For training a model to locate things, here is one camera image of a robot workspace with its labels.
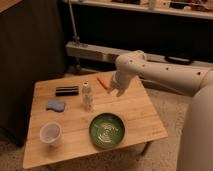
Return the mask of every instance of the white shelf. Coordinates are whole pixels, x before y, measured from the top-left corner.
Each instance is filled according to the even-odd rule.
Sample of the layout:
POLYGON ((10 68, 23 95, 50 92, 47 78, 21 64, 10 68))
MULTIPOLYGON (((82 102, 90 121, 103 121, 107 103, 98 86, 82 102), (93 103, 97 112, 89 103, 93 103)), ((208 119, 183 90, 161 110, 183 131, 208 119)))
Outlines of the white shelf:
POLYGON ((121 9, 121 10, 130 10, 130 11, 141 11, 148 13, 157 13, 157 14, 166 14, 166 15, 174 15, 174 16, 183 16, 183 17, 191 17, 191 18, 201 18, 201 19, 210 19, 213 20, 213 12, 199 12, 199 11, 191 11, 191 10, 179 10, 179 9, 163 9, 163 8, 155 8, 154 10, 149 10, 146 6, 141 5, 133 5, 133 4, 124 4, 124 3, 114 3, 114 2, 101 2, 101 1, 91 1, 91 0, 71 0, 73 4, 80 5, 88 5, 88 6, 97 6, 97 7, 105 7, 105 8, 113 8, 113 9, 121 9))

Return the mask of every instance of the table leg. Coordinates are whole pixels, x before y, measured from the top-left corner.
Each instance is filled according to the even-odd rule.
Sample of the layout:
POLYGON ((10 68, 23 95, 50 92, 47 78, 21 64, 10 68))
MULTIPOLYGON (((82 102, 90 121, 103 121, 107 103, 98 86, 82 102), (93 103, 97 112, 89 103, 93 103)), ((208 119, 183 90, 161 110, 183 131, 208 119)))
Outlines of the table leg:
POLYGON ((152 141, 149 141, 149 142, 147 142, 147 143, 145 144, 145 147, 143 148, 143 151, 141 152, 141 155, 142 155, 142 156, 145 156, 145 155, 146 155, 146 153, 147 153, 147 151, 148 151, 148 148, 150 147, 151 143, 152 143, 152 141))

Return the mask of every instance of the shelf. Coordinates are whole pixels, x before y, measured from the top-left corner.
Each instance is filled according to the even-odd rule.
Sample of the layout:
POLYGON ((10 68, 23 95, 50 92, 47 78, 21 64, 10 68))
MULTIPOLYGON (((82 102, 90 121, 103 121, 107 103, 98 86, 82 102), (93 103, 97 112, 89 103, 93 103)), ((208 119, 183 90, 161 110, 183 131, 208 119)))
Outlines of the shelf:
POLYGON ((190 11, 190 10, 178 10, 173 8, 163 9, 163 8, 155 8, 153 10, 148 9, 146 6, 141 5, 133 5, 133 4, 122 4, 122 3, 113 3, 107 1, 100 0, 70 0, 73 4, 80 5, 88 5, 88 6, 97 6, 97 7, 105 7, 105 8, 114 8, 121 10, 129 10, 129 11, 141 11, 148 13, 157 13, 157 14, 166 14, 166 15, 175 15, 182 17, 191 17, 191 18, 201 18, 201 19, 209 19, 213 20, 213 12, 199 12, 199 11, 190 11))
POLYGON ((0 13, 21 1, 22 0, 0 0, 0 13))

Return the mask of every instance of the black object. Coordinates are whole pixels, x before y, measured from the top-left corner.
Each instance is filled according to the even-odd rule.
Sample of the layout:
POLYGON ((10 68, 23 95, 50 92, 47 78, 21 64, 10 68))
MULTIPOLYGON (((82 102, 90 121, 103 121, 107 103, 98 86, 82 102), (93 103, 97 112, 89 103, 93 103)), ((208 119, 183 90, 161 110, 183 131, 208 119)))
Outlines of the black object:
POLYGON ((173 57, 169 57, 169 56, 165 56, 164 59, 167 62, 173 63, 173 64, 179 64, 179 65, 190 65, 192 62, 194 62, 193 59, 177 59, 177 58, 173 58, 173 57))
POLYGON ((56 87, 56 96, 76 96, 79 94, 78 86, 73 87, 56 87))

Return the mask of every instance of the blue sponge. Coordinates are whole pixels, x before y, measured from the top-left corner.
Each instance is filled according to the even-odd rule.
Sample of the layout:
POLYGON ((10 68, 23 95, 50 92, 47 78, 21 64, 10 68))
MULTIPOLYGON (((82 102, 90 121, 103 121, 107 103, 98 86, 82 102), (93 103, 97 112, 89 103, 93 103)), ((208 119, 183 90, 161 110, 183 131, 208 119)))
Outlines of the blue sponge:
POLYGON ((46 110, 53 110, 55 112, 63 112, 65 103, 59 100, 48 100, 46 110))

